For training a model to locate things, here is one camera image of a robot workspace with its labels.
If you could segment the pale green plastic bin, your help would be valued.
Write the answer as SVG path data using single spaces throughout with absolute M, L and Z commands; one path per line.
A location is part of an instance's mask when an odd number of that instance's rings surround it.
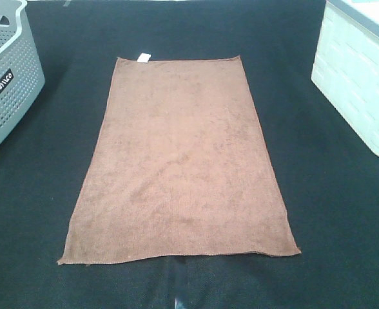
M 379 1 L 326 1 L 311 80 L 379 156 Z

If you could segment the black table cloth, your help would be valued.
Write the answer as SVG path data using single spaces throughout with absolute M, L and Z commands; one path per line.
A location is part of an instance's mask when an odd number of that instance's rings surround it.
M 379 308 L 379 157 L 311 82 L 323 1 L 30 1 L 45 85 L 0 145 L 0 308 Z M 301 254 L 58 265 L 117 57 L 240 56 Z

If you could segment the grey perforated plastic basket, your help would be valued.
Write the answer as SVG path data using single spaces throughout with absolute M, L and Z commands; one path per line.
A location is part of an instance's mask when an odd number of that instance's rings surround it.
M 0 144 L 34 103 L 44 73 L 26 14 L 26 1 L 0 1 Z

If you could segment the brown towel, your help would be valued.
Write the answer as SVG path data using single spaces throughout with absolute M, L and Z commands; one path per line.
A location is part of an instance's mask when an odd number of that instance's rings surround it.
M 59 264 L 295 256 L 240 57 L 118 58 Z

